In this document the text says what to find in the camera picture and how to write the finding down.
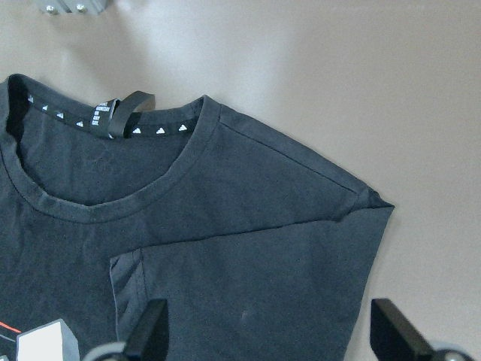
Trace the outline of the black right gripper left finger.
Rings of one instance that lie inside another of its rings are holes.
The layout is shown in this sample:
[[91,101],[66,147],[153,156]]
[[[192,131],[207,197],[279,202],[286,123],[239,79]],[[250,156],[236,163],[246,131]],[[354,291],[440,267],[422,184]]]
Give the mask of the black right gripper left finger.
[[147,306],[123,350],[127,360],[164,361],[168,355],[168,302],[154,299]]

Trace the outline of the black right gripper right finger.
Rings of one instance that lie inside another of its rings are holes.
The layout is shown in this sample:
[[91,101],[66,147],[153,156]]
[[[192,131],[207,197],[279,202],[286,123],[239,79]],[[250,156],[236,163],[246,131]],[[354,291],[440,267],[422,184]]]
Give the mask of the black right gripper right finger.
[[390,299],[371,300],[370,345],[378,360],[431,360],[433,347]]

